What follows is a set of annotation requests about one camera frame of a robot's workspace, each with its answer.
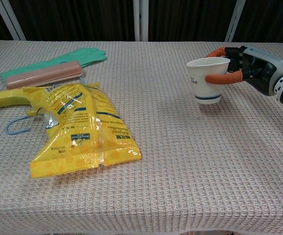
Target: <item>textured tablecloth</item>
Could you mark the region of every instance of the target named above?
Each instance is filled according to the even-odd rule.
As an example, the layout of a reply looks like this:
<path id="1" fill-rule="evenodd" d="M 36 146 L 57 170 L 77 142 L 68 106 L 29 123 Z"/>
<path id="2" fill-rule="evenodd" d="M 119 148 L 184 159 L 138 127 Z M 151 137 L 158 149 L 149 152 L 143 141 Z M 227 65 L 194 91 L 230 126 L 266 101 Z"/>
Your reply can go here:
<path id="1" fill-rule="evenodd" d="M 29 163 L 47 140 L 31 131 L 8 136 L 6 123 L 29 106 L 0 109 L 0 234 L 180 234 L 231 230 L 283 234 L 283 105 L 247 83 L 199 105 L 186 63 L 213 42 L 0 41 L 0 72 L 79 47 L 108 59 L 84 68 L 114 103 L 143 159 L 31 179 Z M 283 44 L 251 44 L 283 58 Z M 0 78 L 0 90 L 4 85 Z"/>

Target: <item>robot finger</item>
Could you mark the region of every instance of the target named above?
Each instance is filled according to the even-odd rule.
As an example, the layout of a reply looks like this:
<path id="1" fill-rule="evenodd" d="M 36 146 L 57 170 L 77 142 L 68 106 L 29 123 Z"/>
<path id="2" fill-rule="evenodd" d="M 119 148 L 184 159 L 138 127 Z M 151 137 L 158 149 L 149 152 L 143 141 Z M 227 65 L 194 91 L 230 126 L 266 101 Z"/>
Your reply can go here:
<path id="1" fill-rule="evenodd" d="M 220 47 L 220 48 L 212 51 L 206 57 L 220 57 L 220 56 L 223 56 L 223 55 L 226 55 L 225 47 Z"/>
<path id="2" fill-rule="evenodd" d="M 237 59 L 237 58 L 230 58 L 230 62 L 229 62 L 227 71 L 235 72 L 235 71 L 238 71 L 238 70 L 240 70 L 239 59 Z"/>
<path id="3" fill-rule="evenodd" d="M 236 58 L 242 59 L 239 55 L 239 48 L 238 47 L 225 47 L 225 56 L 229 59 Z"/>
<path id="4" fill-rule="evenodd" d="M 205 77 L 205 81 L 207 83 L 216 84 L 216 85 L 227 85 L 227 84 L 233 84 L 237 82 L 242 82 L 242 71 L 236 71 L 229 74 L 223 74 L 223 75 L 207 75 Z"/>

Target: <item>orange finger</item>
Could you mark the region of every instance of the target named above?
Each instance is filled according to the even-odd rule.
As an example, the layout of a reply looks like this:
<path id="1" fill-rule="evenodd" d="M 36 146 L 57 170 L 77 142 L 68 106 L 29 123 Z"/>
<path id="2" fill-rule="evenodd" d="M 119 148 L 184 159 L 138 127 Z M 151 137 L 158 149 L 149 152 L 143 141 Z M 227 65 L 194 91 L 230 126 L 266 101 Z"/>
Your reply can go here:
<path id="1" fill-rule="evenodd" d="M 242 71 L 236 71 L 229 74 L 223 74 L 223 75 L 207 75 L 205 76 L 205 81 L 207 83 L 211 84 L 217 84 L 217 85 L 227 85 L 232 84 L 236 82 L 242 82 Z"/>
<path id="2" fill-rule="evenodd" d="M 226 54 L 225 47 L 220 47 L 220 48 L 212 51 L 206 57 L 220 57 L 220 56 L 225 55 L 225 54 Z"/>

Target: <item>white paper cup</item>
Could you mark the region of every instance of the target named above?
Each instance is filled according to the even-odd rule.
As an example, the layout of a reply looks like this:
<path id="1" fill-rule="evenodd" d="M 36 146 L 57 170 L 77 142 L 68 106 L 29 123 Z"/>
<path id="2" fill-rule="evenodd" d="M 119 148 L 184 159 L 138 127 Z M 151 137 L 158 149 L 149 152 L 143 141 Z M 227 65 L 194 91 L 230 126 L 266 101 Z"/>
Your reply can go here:
<path id="1" fill-rule="evenodd" d="M 225 74 L 229 62 L 230 59 L 224 57 L 206 57 L 187 63 L 187 69 L 198 103 L 215 104 L 219 102 L 224 86 L 207 83 L 205 76 L 209 74 Z"/>

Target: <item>robotic arm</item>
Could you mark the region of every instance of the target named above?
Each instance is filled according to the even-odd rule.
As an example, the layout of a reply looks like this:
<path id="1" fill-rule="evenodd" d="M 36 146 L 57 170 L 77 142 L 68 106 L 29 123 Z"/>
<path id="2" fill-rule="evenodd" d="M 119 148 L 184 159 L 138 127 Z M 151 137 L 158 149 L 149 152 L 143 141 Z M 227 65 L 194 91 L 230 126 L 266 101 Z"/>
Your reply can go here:
<path id="1" fill-rule="evenodd" d="M 230 59 L 229 74 L 208 75 L 211 84 L 232 84 L 246 81 L 264 95 L 277 95 L 283 104 L 283 59 L 255 47 L 221 47 L 207 57 Z"/>

